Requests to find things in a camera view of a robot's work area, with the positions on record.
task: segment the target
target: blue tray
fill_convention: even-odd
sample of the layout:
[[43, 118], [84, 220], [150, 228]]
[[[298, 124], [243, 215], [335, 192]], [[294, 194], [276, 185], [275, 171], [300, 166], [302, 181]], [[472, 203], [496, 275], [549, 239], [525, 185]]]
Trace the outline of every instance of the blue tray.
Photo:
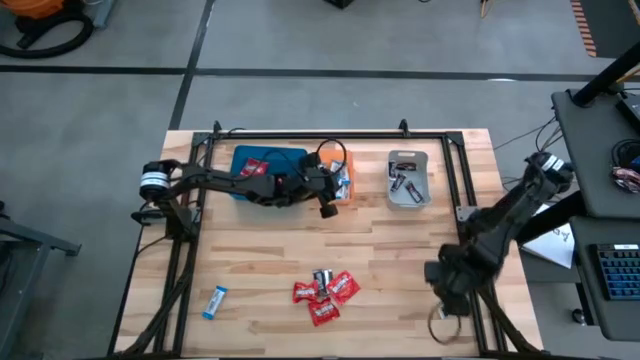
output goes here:
[[[271, 147], [271, 146], [250, 146], [250, 145], [239, 145], [236, 146], [236, 149], [233, 152], [233, 160], [231, 161], [231, 175], [238, 176], [244, 168], [244, 165], [249, 161], [249, 158], [254, 158], [256, 160], [262, 160], [264, 155], [273, 149], [277, 149], [278, 151], [284, 153], [291, 161], [296, 164], [296, 169], [298, 168], [298, 160], [300, 158], [307, 155], [307, 150], [299, 149], [299, 148], [279, 148], [279, 147]], [[267, 174], [295, 174], [295, 170], [291, 168], [291, 164], [282, 157], [279, 152], [274, 152], [267, 155], [266, 162], [269, 163], [269, 167], [267, 168]], [[242, 195], [231, 194], [234, 199], [237, 200], [247, 200]]]

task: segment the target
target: gray floor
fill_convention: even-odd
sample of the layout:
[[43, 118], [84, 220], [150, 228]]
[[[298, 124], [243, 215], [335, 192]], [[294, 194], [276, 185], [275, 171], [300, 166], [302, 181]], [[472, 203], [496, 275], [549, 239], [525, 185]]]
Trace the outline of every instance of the gray floor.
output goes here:
[[[76, 52], [0, 64], [184, 67], [204, 5], [120, 1], [110, 27]], [[476, 0], [357, 0], [344, 12], [320, 0], [218, 0], [198, 66], [594, 74], [610, 61], [586, 54], [569, 0], [498, 0], [484, 21], [478, 15]], [[0, 11], [3, 43], [17, 37], [9, 19]], [[141, 166], [159, 154], [181, 79], [0, 73], [0, 199], [16, 221], [83, 243], [76, 259], [51, 257], [17, 353], [105, 353], [139, 231], [129, 214], [141, 202]], [[550, 119], [552, 92], [581, 85], [197, 76], [180, 128], [214, 120], [226, 128], [389, 128], [406, 118], [414, 128], [489, 128], [497, 145]], [[497, 151], [503, 176], [521, 174], [533, 138]], [[552, 150], [567, 158], [562, 142]], [[572, 285], [530, 290], [547, 350], [640, 353], [640, 345], [570, 323]]]

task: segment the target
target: orange vacuum hose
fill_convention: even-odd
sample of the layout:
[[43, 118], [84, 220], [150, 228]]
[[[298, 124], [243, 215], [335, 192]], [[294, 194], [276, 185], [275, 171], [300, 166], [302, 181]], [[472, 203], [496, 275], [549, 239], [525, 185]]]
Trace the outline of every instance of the orange vacuum hose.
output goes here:
[[64, 7], [65, 0], [0, 0], [0, 5], [18, 16], [42, 19]]

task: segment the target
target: metal tray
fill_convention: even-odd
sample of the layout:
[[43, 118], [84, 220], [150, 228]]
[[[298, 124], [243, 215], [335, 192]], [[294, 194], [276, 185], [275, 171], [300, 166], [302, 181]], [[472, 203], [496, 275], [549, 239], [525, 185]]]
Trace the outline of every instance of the metal tray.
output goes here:
[[[429, 182], [427, 177], [427, 161], [429, 155], [423, 151], [415, 150], [393, 150], [389, 152], [389, 161], [387, 162], [387, 197], [389, 199], [389, 207], [395, 209], [422, 209], [431, 202], [431, 195], [429, 193]], [[391, 192], [391, 186], [394, 179], [389, 178], [389, 162], [395, 161], [396, 164], [403, 162], [412, 162], [416, 164], [416, 171], [402, 171], [402, 174], [407, 177], [400, 189], [395, 192]], [[413, 182], [416, 189], [424, 197], [424, 202], [416, 203], [409, 194], [409, 191], [405, 189], [405, 185], [409, 182]]]

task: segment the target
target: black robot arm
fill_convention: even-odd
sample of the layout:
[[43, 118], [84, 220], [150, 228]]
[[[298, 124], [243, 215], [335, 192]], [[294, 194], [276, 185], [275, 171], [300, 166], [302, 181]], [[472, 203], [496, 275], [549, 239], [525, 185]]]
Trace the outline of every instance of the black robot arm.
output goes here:
[[[263, 176], [233, 176], [228, 172], [185, 165], [176, 160], [154, 161], [143, 168], [140, 196], [162, 207], [181, 194], [194, 189], [206, 189], [245, 196], [262, 206], [285, 207], [317, 198], [323, 218], [337, 214], [329, 202], [335, 199], [339, 188], [336, 175], [319, 166], [317, 153], [311, 153], [299, 162], [296, 175], [276, 174]], [[171, 185], [171, 174], [182, 170], [182, 176]]]
[[545, 201], [569, 189], [573, 179], [569, 164], [542, 152], [526, 161], [524, 176], [515, 188], [493, 207], [469, 215], [463, 223], [466, 241], [443, 245], [438, 261], [425, 263], [426, 281], [441, 299], [446, 314], [468, 316], [467, 295], [472, 290], [478, 290], [487, 301], [485, 287], [502, 269], [511, 239], [517, 237]]

